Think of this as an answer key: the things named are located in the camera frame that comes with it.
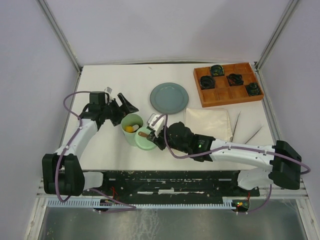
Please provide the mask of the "mint green cup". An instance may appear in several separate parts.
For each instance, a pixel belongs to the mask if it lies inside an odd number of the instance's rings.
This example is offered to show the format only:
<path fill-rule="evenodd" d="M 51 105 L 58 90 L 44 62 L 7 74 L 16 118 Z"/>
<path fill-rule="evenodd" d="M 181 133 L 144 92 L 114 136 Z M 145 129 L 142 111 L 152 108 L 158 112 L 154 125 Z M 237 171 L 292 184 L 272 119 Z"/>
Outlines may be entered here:
<path fill-rule="evenodd" d="M 122 119 L 120 125 L 121 125 L 121 129 L 122 129 L 122 132 L 123 132 L 123 135 L 124 135 L 126 141 L 129 143 L 129 145 L 135 147 L 136 146 L 135 134 L 136 134 L 137 130 L 132 133 L 128 133 L 125 131 L 125 127 L 139 125 L 141 128 L 144 125 L 143 119 L 138 114 L 131 113 Z"/>

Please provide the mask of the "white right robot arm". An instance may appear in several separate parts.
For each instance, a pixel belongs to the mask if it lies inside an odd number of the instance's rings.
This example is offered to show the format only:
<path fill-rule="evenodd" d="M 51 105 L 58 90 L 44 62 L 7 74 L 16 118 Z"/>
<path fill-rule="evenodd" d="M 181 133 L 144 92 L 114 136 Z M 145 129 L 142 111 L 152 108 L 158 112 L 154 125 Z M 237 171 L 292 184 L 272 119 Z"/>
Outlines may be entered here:
<path fill-rule="evenodd" d="M 263 185 L 276 185 L 287 190 L 300 188 L 301 156 L 286 141 L 275 145 L 245 145 L 224 141 L 213 136 L 193 133 L 182 122 L 169 127 L 163 121 L 150 123 L 147 140 L 160 150 L 184 153 L 182 159 L 197 162 L 232 162 L 252 166 L 240 170 L 229 183 L 236 196 Z"/>

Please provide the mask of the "rice ball with seaweed band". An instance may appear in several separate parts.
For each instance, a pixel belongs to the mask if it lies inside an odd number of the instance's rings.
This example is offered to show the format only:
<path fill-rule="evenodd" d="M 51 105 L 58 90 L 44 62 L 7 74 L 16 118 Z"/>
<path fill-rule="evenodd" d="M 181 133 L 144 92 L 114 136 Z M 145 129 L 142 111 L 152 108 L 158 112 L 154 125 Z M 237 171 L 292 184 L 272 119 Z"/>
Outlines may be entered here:
<path fill-rule="evenodd" d="M 135 124 L 132 126 L 133 131 L 135 132 L 136 130 L 138 130 L 140 128 L 140 126 L 138 124 Z"/>

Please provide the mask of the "steel serving tongs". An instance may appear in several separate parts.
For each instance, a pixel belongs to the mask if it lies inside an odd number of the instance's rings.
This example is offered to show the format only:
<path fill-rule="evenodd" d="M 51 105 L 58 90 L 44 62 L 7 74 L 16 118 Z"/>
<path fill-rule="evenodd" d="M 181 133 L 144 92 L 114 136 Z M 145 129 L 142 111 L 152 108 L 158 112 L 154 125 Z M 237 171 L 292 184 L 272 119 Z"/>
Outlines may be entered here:
<path fill-rule="evenodd" d="M 246 119 L 242 120 L 242 112 L 240 111 L 232 128 L 230 142 L 246 145 L 260 132 L 263 126 L 261 123 L 250 125 Z"/>

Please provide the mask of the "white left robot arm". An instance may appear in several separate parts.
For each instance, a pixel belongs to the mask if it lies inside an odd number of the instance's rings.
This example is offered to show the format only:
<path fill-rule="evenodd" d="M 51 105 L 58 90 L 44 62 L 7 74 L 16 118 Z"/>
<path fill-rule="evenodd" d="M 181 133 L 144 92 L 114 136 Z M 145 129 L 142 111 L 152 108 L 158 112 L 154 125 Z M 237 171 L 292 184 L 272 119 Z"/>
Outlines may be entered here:
<path fill-rule="evenodd" d="M 106 120 L 118 126 L 124 117 L 138 112 L 122 93 L 117 94 L 121 104 L 111 98 L 108 92 L 91 91 L 89 102 L 75 117 L 78 126 L 70 139 L 54 153 L 42 158 L 43 187 L 46 194 L 80 196 L 83 191 L 94 189 L 99 195 L 106 195 L 111 183 L 104 179 L 102 172 L 83 172 L 80 158 L 91 138 L 100 130 Z"/>

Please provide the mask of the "mint lid with brown handle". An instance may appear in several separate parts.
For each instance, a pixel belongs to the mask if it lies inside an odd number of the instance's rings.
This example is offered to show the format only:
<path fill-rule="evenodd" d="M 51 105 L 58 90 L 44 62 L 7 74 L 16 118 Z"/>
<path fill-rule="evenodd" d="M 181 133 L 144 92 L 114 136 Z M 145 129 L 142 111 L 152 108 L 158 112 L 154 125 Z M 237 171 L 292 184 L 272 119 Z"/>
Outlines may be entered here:
<path fill-rule="evenodd" d="M 139 128 L 134 136 L 134 142 L 138 148 L 144 151 L 151 151 L 155 149 L 157 146 L 147 139 L 147 136 L 151 133 L 151 131 L 147 127 Z"/>

